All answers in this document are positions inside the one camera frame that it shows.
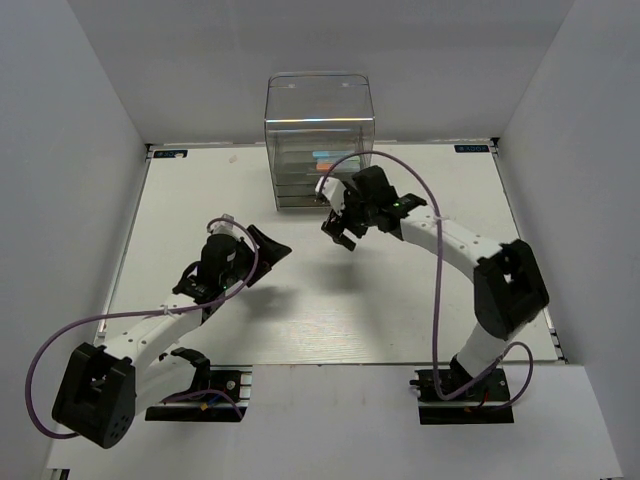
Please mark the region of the blue cap highlighter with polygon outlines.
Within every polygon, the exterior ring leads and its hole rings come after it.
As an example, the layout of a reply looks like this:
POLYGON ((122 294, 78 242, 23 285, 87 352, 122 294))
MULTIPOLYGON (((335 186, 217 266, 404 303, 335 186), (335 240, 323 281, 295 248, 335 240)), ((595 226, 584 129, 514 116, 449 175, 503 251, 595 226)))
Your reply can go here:
POLYGON ((344 151, 312 151, 312 157, 314 159, 329 159, 329 158, 342 158, 348 155, 349 152, 344 151))

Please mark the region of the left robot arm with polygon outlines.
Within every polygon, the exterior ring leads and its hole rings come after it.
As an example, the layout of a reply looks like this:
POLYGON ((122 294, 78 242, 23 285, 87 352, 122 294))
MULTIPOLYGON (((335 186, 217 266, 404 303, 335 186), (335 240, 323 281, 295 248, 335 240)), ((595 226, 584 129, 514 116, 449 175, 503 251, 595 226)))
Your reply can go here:
POLYGON ((108 449, 149 407, 207 395, 211 362, 180 339, 291 252, 254 225, 241 229, 227 220, 210 227, 199 259, 185 268, 157 312, 141 314, 99 346, 83 343, 71 353, 53 419, 108 449))

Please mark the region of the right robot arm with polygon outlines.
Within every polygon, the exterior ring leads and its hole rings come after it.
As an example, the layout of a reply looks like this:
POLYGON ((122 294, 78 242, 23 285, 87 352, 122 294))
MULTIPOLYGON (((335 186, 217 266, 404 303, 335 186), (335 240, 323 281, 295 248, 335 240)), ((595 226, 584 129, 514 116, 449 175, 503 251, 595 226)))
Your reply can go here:
POLYGON ((334 243, 354 250, 356 240, 376 228, 434 254, 438 266, 448 264, 472 282, 476 325, 450 362, 444 391, 477 397, 488 385, 487 370, 549 303, 529 244, 483 237, 445 219, 433 201, 398 195, 378 166, 354 174, 349 182, 322 178, 315 191, 330 206, 322 230, 334 243))

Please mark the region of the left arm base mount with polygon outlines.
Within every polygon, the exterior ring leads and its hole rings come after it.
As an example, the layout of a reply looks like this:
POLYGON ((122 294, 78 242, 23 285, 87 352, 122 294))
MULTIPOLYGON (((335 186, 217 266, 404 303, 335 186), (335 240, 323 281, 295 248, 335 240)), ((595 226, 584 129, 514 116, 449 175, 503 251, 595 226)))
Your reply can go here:
POLYGON ((249 407, 253 369, 214 366, 189 390, 149 407, 147 422, 239 423, 249 407))

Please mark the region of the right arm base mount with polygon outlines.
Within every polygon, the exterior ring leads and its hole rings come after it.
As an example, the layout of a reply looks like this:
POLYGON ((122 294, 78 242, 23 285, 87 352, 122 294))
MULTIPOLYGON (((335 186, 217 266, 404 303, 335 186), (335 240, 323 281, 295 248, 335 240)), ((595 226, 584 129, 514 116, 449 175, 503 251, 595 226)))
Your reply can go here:
POLYGON ((498 368, 467 392, 444 401, 437 394, 431 369, 416 370, 409 388, 417 395, 421 425, 513 424, 511 406, 503 407, 511 393, 503 369, 498 368))

